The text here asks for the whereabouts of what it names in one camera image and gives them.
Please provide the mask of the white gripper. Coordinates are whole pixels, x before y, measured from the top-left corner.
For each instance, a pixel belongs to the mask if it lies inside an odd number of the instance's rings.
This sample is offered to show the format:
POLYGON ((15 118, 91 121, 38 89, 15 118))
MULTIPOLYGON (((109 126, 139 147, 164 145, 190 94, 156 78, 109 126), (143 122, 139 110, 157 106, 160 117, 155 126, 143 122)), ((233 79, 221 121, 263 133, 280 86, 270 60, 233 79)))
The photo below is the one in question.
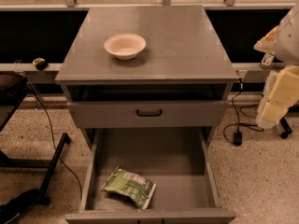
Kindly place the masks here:
MULTIPOLYGON (((276 54, 278 28, 274 27, 253 48, 270 55, 276 54)), ((288 65, 279 72, 271 71, 264 86, 263 98, 257 109, 258 127, 271 129, 278 125, 288 108, 299 101, 299 67, 288 65)))

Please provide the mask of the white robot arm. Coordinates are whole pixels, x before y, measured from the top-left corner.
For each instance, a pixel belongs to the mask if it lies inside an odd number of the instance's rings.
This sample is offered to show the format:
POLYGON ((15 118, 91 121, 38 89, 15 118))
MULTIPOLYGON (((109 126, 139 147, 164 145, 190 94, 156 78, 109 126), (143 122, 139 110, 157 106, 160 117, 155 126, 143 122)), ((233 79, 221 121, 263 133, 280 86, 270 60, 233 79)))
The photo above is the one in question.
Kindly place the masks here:
POLYGON ((269 73, 257 111, 256 124, 270 129, 299 101, 299 3, 254 48, 265 54, 262 65, 269 66, 271 56, 286 64, 269 73))

